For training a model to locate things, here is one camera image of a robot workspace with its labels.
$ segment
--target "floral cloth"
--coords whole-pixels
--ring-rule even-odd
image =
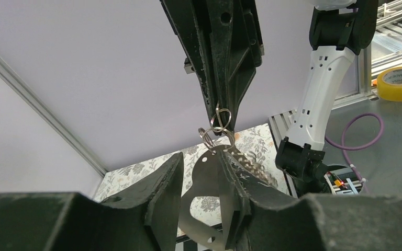
[[[258,163],[264,165],[266,170],[270,171],[273,177],[277,180],[278,190],[287,194],[288,190],[284,175],[275,167],[276,149],[272,140],[269,125],[263,124],[235,133],[235,139],[237,149],[242,153],[255,153]],[[229,144],[227,137],[221,137],[214,140],[214,142],[216,144]],[[206,151],[207,148],[202,143],[177,151],[184,154],[184,181],[182,194],[185,194],[191,187],[192,169],[198,158]],[[96,192],[94,198],[95,201],[102,201],[103,199],[135,184],[140,179],[155,171],[174,153],[169,153],[107,173]],[[191,213],[193,217],[208,225],[213,226],[221,223],[219,199],[216,197],[195,198],[191,205]],[[184,235],[184,233],[178,229],[178,236],[181,235]]]

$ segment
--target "black plastic part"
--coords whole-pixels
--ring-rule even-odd
[[[209,120],[217,104],[238,107],[262,63],[262,37],[254,0],[160,0],[198,76]],[[222,121],[228,121],[226,113]]]
[[[278,148],[275,164],[278,169],[292,177],[298,196],[308,192],[326,192],[324,174],[328,171],[323,164],[325,152],[310,149],[289,142],[285,137]]]
[[[0,194],[0,250],[174,251],[183,155],[96,203],[79,193]]]
[[[349,48],[356,55],[365,49],[374,37],[378,0],[358,0],[348,7],[352,13],[340,14],[338,10],[320,11],[314,9],[309,32],[310,45]]]
[[[220,186],[221,217],[233,219],[223,222],[224,234],[236,240],[228,248],[402,250],[402,197],[308,194],[298,200],[254,178],[229,153],[219,154],[218,177],[227,182]],[[230,201],[245,206],[233,207]],[[243,216],[250,220],[243,222]]]

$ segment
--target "hole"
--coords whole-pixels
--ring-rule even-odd
[[[119,196],[112,196],[112,197],[108,197],[105,200],[103,200],[101,203],[113,203],[113,202],[118,202],[122,200],[121,197]]]
[[[230,19],[232,19],[232,17],[228,12],[224,12],[223,14],[221,14],[221,22],[223,24],[228,25],[230,23]]]

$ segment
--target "gray wall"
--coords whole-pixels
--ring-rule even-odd
[[[256,0],[265,56],[237,130],[299,104],[313,6]],[[199,83],[159,0],[0,0],[0,56],[109,170],[200,143]],[[355,90],[355,68],[341,93]]]
[[[0,192],[79,191],[101,177],[0,79]]]

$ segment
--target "metal chain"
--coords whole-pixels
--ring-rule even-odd
[[[232,112],[229,109],[219,109],[219,104],[217,104],[216,109],[215,109],[216,114],[212,117],[212,120],[210,121],[210,128],[207,130],[204,130],[203,128],[198,129],[199,136],[203,140],[204,145],[209,149],[209,151],[212,152],[213,155],[216,154],[215,150],[213,148],[215,147],[215,144],[211,137],[208,135],[208,132],[213,131],[216,133],[222,132],[224,133],[230,142],[230,147],[225,148],[224,151],[230,151],[231,155],[234,156],[240,162],[241,166],[250,174],[255,176],[257,179],[267,183],[268,185],[277,188],[278,187],[278,182],[277,180],[265,169],[265,167],[258,163],[256,160],[256,154],[253,152],[249,152],[249,154],[245,153],[239,153],[239,152],[234,152],[232,149],[235,147],[235,134],[229,130],[226,129],[226,127],[229,125],[230,121],[232,120]],[[229,121],[225,125],[223,125],[221,118],[220,118],[220,113],[221,112],[228,112],[229,113]],[[214,122],[215,119],[218,120],[219,127],[214,127]]]

